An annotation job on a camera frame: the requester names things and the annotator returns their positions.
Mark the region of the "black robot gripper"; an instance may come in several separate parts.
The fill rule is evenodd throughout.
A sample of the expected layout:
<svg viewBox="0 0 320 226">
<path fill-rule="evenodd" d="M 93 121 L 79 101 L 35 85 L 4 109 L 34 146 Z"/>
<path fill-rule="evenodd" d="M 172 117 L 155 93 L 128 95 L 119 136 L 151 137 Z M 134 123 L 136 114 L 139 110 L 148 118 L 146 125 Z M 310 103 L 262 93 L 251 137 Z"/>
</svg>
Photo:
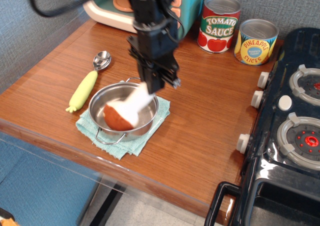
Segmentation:
<svg viewBox="0 0 320 226">
<path fill-rule="evenodd" d="M 177 88 L 181 80 L 174 51 L 179 45 L 177 21 L 164 18 L 158 23 L 133 22 L 136 36 L 129 36 L 130 55 L 137 62 L 141 81 L 146 82 L 149 94 L 163 89 L 165 84 Z"/>
</svg>

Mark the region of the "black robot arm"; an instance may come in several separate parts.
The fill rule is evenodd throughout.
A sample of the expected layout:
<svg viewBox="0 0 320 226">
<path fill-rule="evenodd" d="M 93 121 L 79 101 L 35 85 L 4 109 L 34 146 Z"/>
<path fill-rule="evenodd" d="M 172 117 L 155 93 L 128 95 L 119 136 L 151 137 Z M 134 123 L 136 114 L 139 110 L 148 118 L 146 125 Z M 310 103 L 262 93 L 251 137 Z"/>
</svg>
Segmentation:
<svg viewBox="0 0 320 226">
<path fill-rule="evenodd" d="M 181 85 L 174 51 L 179 46 L 178 24 L 170 9 L 173 0 L 129 0 L 133 9 L 135 36 L 129 36 L 130 55 L 136 60 L 140 79 L 150 94 Z"/>
</svg>

